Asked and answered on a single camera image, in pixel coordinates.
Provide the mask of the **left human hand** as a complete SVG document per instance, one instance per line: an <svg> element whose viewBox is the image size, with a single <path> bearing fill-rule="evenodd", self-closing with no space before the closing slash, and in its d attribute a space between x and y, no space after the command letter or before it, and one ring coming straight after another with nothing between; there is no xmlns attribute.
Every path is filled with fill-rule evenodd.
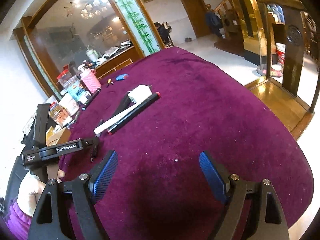
<svg viewBox="0 0 320 240"><path fill-rule="evenodd" d="M23 213L33 217L37 202L43 193L46 183L30 171L24 176L18 191L17 204Z"/></svg>

